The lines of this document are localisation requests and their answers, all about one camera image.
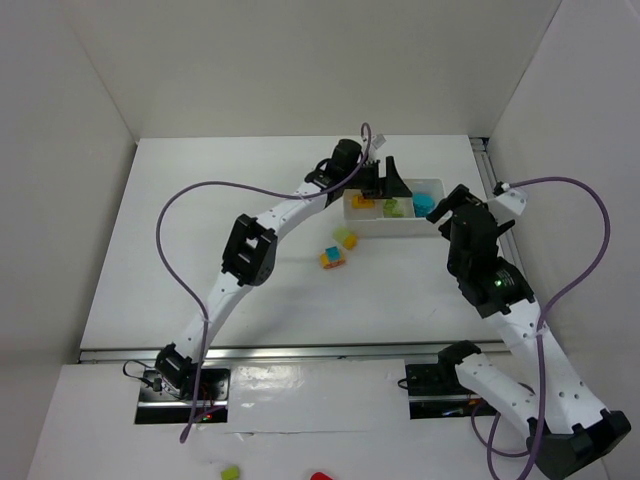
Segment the orange lego brick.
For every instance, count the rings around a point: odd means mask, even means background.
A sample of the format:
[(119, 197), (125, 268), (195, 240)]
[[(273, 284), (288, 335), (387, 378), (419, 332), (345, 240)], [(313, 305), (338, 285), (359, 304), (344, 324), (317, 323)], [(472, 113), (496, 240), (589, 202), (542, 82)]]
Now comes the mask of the orange lego brick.
[(363, 195), (354, 195), (351, 199), (351, 207), (356, 210), (370, 210), (376, 207), (376, 202)]

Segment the teal rounded lego piece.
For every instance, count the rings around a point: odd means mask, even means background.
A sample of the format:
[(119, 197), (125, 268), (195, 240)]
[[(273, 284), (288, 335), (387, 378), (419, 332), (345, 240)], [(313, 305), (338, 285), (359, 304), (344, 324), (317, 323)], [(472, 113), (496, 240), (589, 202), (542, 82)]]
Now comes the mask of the teal rounded lego piece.
[(436, 202), (431, 195), (426, 193), (414, 193), (412, 205), (416, 218), (427, 217), (436, 207)]

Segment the yellow green lego stack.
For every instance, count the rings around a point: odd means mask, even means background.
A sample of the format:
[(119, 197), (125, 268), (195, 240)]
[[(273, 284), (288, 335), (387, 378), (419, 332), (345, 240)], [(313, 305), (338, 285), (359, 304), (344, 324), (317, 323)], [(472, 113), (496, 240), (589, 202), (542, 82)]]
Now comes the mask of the yellow green lego stack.
[(354, 249), (358, 244), (358, 237), (346, 227), (338, 227), (333, 230), (332, 238), (347, 250)]

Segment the orange green lego stack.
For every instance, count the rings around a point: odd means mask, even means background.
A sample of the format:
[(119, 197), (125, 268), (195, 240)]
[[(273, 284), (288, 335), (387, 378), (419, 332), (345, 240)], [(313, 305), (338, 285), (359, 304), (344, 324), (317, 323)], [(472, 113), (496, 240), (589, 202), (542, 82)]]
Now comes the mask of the orange green lego stack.
[(320, 255), (321, 266), (325, 270), (338, 268), (346, 263), (346, 258), (338, 246), (331, 246)]

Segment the green lego brick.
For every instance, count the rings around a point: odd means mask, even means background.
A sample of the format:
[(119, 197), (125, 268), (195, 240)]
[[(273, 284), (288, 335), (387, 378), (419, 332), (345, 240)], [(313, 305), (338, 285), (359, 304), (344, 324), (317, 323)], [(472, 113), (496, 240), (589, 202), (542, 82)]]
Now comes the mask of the green lego brick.
[(382, 206), (383, 216), (385, 218), (404, 218), (405, 210), (402, 203), (395, 199), (386, 199)]

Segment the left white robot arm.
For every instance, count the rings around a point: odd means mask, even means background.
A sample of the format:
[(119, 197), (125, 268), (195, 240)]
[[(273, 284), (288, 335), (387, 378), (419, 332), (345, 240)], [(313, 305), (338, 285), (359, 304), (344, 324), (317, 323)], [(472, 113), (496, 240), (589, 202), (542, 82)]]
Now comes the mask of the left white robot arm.
[[(372, 200), (411, 195), (393, 157), (385, 159), (385, 174), (379, 173), (380, 160), (376, 154), (385, 142), (382, 135), (363, 138), (361, 142), (339, 140), (331, 156), (321, 160), (292, 194), (227, 181), (203, 181), (180, 190), (161, 208), (155, 226), (158, 255), (199, 309), (181, 339), (165, 346), (155, 360), (155, 369), (182, 398), (199, 391), (199, 371), (208, 347), (238, 303), (269, 279), (275, 268), (278, 244), (288, 233), (339, 200), (347, 189), (358, 190), (364, 198)], [(281, 202), (257, 216), (242, 214), (236, 218), (223, 251), (221, 271), (208, 299), (202, 300), (169, 264), (161, 243), (161, 227), (174, 202), (205, 186), (249, 190), (279, 198)]]

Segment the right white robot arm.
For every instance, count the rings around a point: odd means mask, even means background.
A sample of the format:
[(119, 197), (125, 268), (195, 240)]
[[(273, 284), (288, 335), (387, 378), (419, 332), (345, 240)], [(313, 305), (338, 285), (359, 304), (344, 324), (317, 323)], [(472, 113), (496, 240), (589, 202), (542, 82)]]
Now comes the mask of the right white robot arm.
[(492, 366), (473, 343), (440, 353), (459, 384), (478, 394), (524, 437), (527, 471), (565, 479), (607, 455), (630, 432), (621, 411), (588, 388), (554, 338), (521, 271), (498, 253), (498, 239), (526, 206), (518, 186), (501, 183), (483, 201), (458, 185), (427, 219), (449, 242), (447, 269), (462, 296), (493, 327), (527, 377), (525, 384)]

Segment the white divided container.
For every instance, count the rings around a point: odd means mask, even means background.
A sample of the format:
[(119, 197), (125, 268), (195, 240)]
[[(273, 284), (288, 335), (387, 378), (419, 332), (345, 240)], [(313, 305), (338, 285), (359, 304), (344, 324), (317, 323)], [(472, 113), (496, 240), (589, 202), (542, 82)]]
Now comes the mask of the white divided container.
[(439, 232), (425, 218), (446, 193), (440, 179), (409, 179), (410, 197), (365, 200), (358, 190), (347, 190), (342, 207), (348, 230), (360, 238), (434, 237)]

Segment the red object foreground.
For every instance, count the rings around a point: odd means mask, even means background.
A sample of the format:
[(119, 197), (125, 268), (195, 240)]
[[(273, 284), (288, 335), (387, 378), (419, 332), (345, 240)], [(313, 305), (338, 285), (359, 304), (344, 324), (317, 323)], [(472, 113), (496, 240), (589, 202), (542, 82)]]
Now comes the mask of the red object foreground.
[(329, 472), (324, 470), (315, 470), (309, 474), (310, 480), (334, 480), (334, 477)]

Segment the lime green lego foreground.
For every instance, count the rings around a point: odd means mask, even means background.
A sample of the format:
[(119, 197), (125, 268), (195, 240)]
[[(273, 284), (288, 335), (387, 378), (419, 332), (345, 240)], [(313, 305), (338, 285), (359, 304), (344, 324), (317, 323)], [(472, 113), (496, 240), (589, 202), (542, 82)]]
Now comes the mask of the lime green lego foreground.
[(221, 480), (239, 480), (240, 479), (240, 469), (237, 465), (232, 465), (224, 469), (220, 473)]

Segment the aluminium rail right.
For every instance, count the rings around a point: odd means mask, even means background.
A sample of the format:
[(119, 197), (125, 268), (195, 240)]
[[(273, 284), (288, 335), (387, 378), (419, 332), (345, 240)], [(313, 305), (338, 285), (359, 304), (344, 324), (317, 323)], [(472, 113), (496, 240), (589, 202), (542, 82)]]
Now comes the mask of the aluminium rail right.
[[(484, 137), (470, 137), (469, 141), (485, 194), (488, 199), (491, 199), (493, 197), (493, 190), (497, 182), (497, 177), (487, 150), (488, 139)], [(522, 270), (523, 266), (513, 231), (509, 230), (507, 233), (502, 235), (500, 237), (499, 244), (504, 258)]]

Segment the aluminium rail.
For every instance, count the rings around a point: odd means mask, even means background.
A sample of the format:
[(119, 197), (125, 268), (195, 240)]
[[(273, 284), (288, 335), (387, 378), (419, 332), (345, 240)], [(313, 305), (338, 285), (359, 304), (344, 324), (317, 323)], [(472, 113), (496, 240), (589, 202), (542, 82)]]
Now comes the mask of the aluminium rail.
[[(440, 350), (450, 345), (452, 345), (452, 342), (211, 348), (206, 355), (206, 360), (210, 362), (232, 362), (425, 357), (436, 355)], [(151, 363), (158, 353), (159, 351), (155, 349), (84, 349), (79, 354), (78, 362), (80, 364), (98, 364), (139, 360)]]
[[(493, 197), (493, 190), (497, 182), (497, 177), (487, 150), (488, 139), (484, 137), (470, 137), (469, 141), (485, 194), (488, 199), (491, 199)], [(502, 235), (500, 237), (499, 244), (504, 258), (522, 270), (523, 266), (513, 231), (509, 230), (507, 233)]]

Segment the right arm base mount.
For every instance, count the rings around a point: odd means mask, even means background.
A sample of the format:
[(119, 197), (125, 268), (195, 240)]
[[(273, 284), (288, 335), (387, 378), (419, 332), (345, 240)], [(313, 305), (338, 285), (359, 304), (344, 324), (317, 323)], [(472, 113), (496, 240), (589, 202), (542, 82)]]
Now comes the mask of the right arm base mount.
[(461, 386), (437, 364), (407, 364), (405, 376), (397, 381), (408, 394), (411, 420), (493, 416), (496, 410), (479, 395)]

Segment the aluminium rail front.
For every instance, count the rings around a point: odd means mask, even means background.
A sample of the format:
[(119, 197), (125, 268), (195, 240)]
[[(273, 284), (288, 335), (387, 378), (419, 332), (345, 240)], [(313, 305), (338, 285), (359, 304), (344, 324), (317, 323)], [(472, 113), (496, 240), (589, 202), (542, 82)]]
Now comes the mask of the aluminium rail front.
[[(452, 342), (211, 348), (206, 355), (206, 360), (210, 362), (232, 362), (425, 357), (436, 355), (440, 350), (450, 345), (452, 345)], [(155, 349), (84, 349), (79, 354), (78, 362), (80, 364), (98, 364), (139, 360), (151, 363), (158, 353), (159, 351)]]

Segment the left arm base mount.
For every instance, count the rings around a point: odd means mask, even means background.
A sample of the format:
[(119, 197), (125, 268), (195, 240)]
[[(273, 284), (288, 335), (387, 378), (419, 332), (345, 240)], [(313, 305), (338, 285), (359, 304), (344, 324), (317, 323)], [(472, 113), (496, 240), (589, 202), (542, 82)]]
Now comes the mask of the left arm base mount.
[[(140, 383), (134, 423), (136, 425), (186, 424), (193, 404), (193, 391), (180, 393), (153, 369), (133, 378)], [(199, 424), (226, 423), (231, 371), (204, 368), (201, 372), (195, 421)]]

